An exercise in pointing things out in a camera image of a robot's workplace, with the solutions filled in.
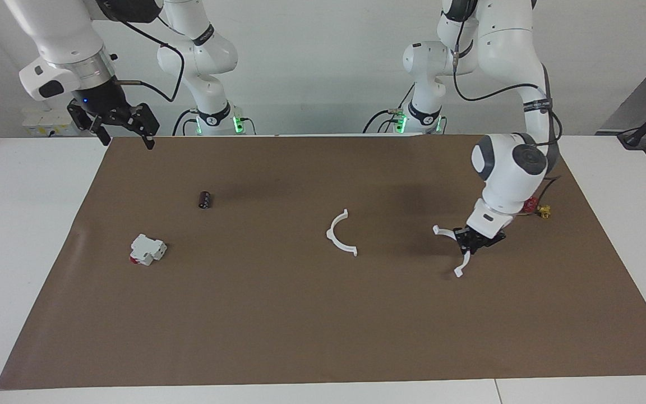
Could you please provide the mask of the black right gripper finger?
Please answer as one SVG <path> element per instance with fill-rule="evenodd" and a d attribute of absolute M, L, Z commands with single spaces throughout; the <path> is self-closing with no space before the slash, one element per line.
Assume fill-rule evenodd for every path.
<path fill-rule="evenodd" d="M 148 104 L 140 103 L 131 108 L 131 131 L 142 138 L 147 149 L 154 148 L 154 137 L 159 127 L 159 122 Z"/>
<path fill-rule="evenodd" d="M 110 145 L 111 137 L 103 126 L 102 117 L 95 115 L 93 118 L 85 112 L 78 103 L 69 103 L 68 112 L 75 126 L 81 131 L 89 131 L 95 135 L 103 146 Z"/>

